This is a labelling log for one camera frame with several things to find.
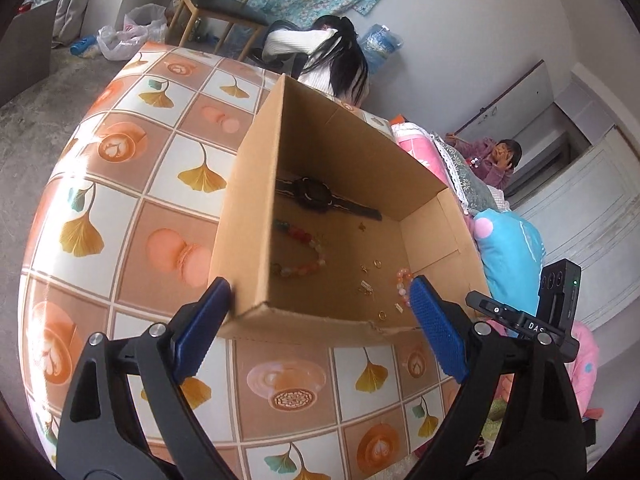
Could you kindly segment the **brown cardboard box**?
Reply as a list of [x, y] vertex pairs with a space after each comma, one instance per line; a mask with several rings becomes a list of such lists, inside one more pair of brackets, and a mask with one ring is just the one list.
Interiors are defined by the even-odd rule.
[[[276, 192], [311, 177], [382, 221], [318, 212]], [[346, 107], [281, 77], [242, 141], [210, 273], [234, 304], [224, 338], [360, 347], [418, 326], [398, 273], [463, 304], [487, 282], [460, 202], [430, 170]]]

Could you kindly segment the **black smart watch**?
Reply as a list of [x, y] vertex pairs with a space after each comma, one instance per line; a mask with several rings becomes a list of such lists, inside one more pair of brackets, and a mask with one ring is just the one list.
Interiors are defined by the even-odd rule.
[[293, 181], [277, 179], [276, 192], [291, 197], [299, 206], [309, 210], [328, 212], [335, 209], [375, 221], [383, 220], [377, 209], [337, 196], [324, 182], [311, 177], [300, 177]]

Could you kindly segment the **light blue pillow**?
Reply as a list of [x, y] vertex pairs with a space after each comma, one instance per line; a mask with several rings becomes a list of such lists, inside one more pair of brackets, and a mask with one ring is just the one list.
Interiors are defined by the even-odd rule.
[[539, 231], [513, 211], [486, 209], [474, 217], [473, 236], [490, 296], [535, 314], [546, 255]]

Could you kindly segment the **seated woman in purple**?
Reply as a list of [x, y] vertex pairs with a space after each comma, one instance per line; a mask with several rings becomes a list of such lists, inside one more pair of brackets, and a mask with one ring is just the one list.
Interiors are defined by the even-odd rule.
[[495, 141], [484, 138], [470, 142], [453, 133], [447, 133], [445, 142], [463, 156], [473, 174], [488, 186], [500, 191], [504, 191], [508, 186], [523, 154], [521, 144], [513, 139]]

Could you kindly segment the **patterned tablecloth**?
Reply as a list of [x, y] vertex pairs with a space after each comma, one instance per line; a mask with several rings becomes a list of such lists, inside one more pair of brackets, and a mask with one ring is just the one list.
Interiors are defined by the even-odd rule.
[[[276, 80], [151, 44], [74, 131], [29, 234], [18, 300], [48, 460], [87, 338], [138, 336], [206, 289], [235, 153]], [[457, 392], [418, 337], [337, 349], [218, 339], [182, 390], [243, 479], [398, 478]]]

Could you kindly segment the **white door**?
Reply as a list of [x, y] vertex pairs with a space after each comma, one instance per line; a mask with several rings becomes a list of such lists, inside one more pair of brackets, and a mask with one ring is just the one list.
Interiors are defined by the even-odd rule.
[[469, 142], [483, 138], [514, 139], [552, 103], [548, 68], [540, 60], [498, 98], [482, 107], [456, 135]]

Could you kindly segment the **blue water jug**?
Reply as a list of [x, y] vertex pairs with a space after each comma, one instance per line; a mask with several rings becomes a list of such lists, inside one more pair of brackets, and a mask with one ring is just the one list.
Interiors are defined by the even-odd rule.
[[372, 25], [358, 42], [371, 75], [375, 74], [404, 44], [401, 36], [394, 34], [387, 26], [381, 24]]

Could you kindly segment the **black haired person in white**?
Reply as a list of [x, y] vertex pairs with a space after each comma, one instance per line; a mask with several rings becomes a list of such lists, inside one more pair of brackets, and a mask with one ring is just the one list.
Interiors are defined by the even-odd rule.
[[368, 62], [346, 16], [322, 15], [307, 29], [275, 21], [250, 57], [268, 70], [290, 63], [292, 78], [350, 106], [360, 107], [369, 94]]

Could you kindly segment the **grey board panel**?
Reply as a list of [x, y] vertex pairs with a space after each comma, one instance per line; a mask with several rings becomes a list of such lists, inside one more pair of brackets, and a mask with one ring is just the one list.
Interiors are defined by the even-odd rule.
[[57, 8], [58, 0], [50, 0], [14, 16], [1, 40], [1, 106], [49, 76]]

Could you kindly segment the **white plastic bag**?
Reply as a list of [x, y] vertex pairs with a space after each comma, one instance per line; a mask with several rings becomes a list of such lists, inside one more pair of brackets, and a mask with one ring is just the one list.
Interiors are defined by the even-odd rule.
[[155, 3], [126, 13], [122, 30], [105, 25], [96, 34], [96, 44], [109, 61], [129, 61], [148, 42], [163, 44], [168, 33], [166, 8]]

